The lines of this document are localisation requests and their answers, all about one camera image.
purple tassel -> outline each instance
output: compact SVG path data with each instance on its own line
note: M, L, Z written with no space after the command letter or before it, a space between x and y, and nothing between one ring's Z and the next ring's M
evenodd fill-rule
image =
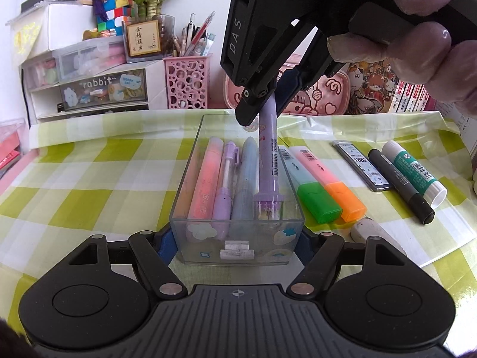
M102 21L108 21L108 15L106 14L106 10L104 10L103 0L92 0L92 11Z

gloved hand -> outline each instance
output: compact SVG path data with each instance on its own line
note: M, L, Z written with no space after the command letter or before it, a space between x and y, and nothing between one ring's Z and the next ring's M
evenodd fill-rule
M394 0L406 14L430 15L450 0ZM328 38L337 62L377 62L388 57L403 81L424 84L435 100L477 115L477 40L451 47L449 32L439 23L421 23L389 46L351 33Z

pink highlighter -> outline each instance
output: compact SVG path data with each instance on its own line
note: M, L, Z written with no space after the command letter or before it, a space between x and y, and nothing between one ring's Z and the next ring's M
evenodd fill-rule
M199 177L197 178L196 188L194 189L194 195L190 203L187 217L190 220L212 219L223 147L224 142L218 137L211 137L208 141ZM187 239L191 242L201 240L195 238L189 229L186 230L186 235Z
M232 142L225 144L222 163L220 164L219 182L214 202L213 220L229 220L232 211L232 189L235 167L239 163L239 149ZM223 241L228 234L228 223L215 222L216 239Z

purple pen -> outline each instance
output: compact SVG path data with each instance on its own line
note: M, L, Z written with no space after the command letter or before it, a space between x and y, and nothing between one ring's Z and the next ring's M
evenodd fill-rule
M219 181L215 194L213 220L229 220L232 210L232 188L234 182L235 166L239 162L239 149L229 141L225 144L222 162L220 164ZM228 234L228 223L214 222L215 236L218 240L224 240Z
M278 192L277 107L275 94L267 100L258 114L259 179L258 193L253 196L255 217L259 220L280 220L283 195Z

barcode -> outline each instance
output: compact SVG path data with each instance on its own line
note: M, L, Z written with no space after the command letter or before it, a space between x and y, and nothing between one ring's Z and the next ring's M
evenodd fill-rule
M422 165L420 165L417 161L414 161L411 163L411 166L421 174L421 176L426 180L432 180L434 177L431 175L431 173L426 170Z
M278 155L276 153L271 154L271 160L273 167L271 169L272 176L278 176Z
M315 161L316 160L316 157L313 156L309 151L300 151L300 152L303 153L309 161Z
M281 152L281 155L283 156L283 160L293 160L293 158L284 149L280 149L280 152Z

